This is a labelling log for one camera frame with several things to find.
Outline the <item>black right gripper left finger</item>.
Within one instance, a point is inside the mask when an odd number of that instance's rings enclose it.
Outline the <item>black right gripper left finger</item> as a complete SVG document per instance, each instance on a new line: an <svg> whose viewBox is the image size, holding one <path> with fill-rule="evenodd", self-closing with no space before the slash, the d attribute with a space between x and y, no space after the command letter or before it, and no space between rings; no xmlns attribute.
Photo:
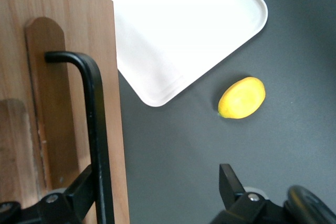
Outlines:
<svg viewBox="0 0 336 224"><path fill-rule="evenodd" d="M89 165L63 193L46 195L23 209L17 201L1 203L1 223L82 223L95 202Z"/></svg>

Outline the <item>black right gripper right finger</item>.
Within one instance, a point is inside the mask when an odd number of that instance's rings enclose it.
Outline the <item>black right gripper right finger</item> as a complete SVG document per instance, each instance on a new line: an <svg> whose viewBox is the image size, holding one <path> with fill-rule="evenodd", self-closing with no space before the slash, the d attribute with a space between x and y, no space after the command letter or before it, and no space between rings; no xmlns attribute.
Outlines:
<svg viewBox="0 0 336 224"><path fill-rule="evenodd" d="M229 164L219 166L219 193L225 209L211 223L286 223L281 207L247 192Z"/></svg>

